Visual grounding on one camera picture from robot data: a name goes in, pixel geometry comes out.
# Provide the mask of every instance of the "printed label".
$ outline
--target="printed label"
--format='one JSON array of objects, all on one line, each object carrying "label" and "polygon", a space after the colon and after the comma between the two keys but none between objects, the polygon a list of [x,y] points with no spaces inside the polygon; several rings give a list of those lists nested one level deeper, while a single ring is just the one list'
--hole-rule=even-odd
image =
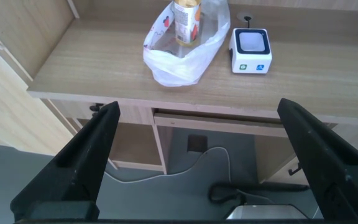
[{"label": "printed label", "polygon": [[200,31],[201,4],[183,7],[175,3],[176,38],[185,44],[195,41]]}]

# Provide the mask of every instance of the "black cord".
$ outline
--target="black cord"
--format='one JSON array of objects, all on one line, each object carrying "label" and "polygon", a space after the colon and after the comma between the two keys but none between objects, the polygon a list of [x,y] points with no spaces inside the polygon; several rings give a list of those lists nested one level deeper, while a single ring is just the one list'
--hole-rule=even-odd
[{"label": "black cord", "polygon": [[245,16],[244,17],[244,19],[248,22],[248,29],[249,29],[249,27],[251,26],[251,17],[249,17],[249,16]]}]

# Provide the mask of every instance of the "blue button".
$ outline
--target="blue button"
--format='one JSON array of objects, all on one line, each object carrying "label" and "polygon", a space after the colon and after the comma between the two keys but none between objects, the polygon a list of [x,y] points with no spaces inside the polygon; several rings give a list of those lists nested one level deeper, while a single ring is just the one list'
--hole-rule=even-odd
[{"label": "blue button", "polygon": [[265,65],[258,65],[258,66],[256,67],[256,70],[262,71],[262,70],[264,69],[264,67],[265,67]]}]

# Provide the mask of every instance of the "wooden desk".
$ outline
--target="wooden desk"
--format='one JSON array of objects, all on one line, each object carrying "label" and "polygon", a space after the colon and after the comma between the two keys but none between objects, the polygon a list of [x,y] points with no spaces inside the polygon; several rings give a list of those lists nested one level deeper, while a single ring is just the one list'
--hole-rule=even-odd
[{"label": "wooden desk", "polygon": [[[207,129],[256,135],[259,180],[294,182],[284,177],[296,168],[288,167],[296,156],[276,112],[283,97],[358,147],[358,7],[229,2],[232,28],[244,26],[236,14],[247,11],[252,27],[268,30],[273,64],[267,75],[231,73],[228,33],[199,84],[165,88],[144,64],[142,44],[166,1],[74,1],[80,18],[28,92],[51,100],[78,129],[91,118],[91,105],[118,101],[122,118],[110,156],[116,168],[167,173],[172,128]],[[275,148],[258,143],[266,141]]]}]

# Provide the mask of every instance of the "white plastic bag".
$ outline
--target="white plastic bag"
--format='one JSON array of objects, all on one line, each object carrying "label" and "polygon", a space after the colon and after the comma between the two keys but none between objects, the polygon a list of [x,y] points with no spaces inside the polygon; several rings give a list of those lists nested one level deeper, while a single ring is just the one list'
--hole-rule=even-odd
[{"label": "white plastic bag", "polygon": [[164,9],[147,34],[143,59],[161,85],[193,85],[198,83],[223,44],[230,28],[229,6],[227,0],[202,1],[200,44],[189,49],[175,41],[172,4]]}]

